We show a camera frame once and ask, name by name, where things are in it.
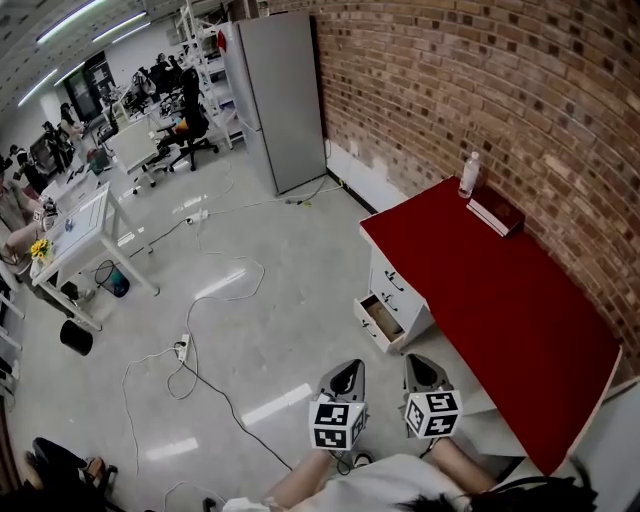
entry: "red table top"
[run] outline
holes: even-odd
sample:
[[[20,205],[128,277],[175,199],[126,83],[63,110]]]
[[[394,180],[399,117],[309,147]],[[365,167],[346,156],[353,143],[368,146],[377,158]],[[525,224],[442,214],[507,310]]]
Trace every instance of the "red table top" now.
[[[362,227],[550,474],[598,406],[619,347],[535,240],[500,237],[466,208],[458,184],[445,180]]]

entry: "black trash bin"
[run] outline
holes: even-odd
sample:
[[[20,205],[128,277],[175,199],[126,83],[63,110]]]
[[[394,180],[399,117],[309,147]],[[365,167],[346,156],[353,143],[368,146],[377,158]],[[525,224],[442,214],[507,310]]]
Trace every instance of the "black trash bin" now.
[[[93,336],[89,331],[71,320],[62,324],[60,329],[60,341],[63,345],[75,350],[78,354],[86,356],[93,347]]]

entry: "white table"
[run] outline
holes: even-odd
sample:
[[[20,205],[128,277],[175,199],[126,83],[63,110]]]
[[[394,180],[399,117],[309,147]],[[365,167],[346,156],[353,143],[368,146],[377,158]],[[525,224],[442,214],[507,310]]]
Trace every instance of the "white table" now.
[[[98,188],[98,177],[89,169],[89,164],[85,164],[82,171],[74,174],[69,180],[69,176],[62,175],[62,184],[52,181],[41,195],[50,197],[61,213],[67,213],[75,205]]]
[[[73,229],[69,232],[65,231],[66,219],[73,222]],[[53,261],[43,265],[36,260],[30,269],[34,285],[41,286],[60,304],[97,330],[102,330],[102,325],[73,304],[58,287],[83,270],[105,248],[153,295],[160,293],[160,289],[151,284],[118,247],[118,220],[122,220],[134,236],[140,236],[131,218],[109,190],[109,183],[106,183],[86,201],[58,219],[55,226],[46,233],[46,238],[54,244]],[[153,252],[146,240],[144,246],[149,253]],[[48,280],[56,272],[57,282],[53,286]]]
[[[151,128],[148,119],[146,115],[143,116],[109,139],[109,145],[116,155],[114,161],[125,174],[132,174],[137,169],[142,169],[144,165],[158,156],[156,143],[149,136],[150,133],[155,134],[155,131]],[[151,172],[151,170],[142,169],[142,175],[139,177],[146,178],[149,180],[149,184],[154,187],[156,182],[151,177]],[[136,194],[137,190],[135,188],[133,190],[133,193]]]

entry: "power strip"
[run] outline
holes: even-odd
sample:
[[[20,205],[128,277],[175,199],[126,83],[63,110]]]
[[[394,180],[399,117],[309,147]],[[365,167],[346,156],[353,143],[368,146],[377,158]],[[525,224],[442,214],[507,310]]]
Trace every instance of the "power strip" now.
[[[182,335],[182,341],[178,343],[178,361],[184,363],[189,355],[189,347],[191,346],[191,336]]]

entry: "red book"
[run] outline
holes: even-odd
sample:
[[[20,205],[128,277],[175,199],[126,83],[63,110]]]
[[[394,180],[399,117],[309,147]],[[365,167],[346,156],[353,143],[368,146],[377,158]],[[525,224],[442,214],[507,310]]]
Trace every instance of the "red book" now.
[[[505,236],[524,221],[524,214],[488,186],[473,191],[467,208]]]

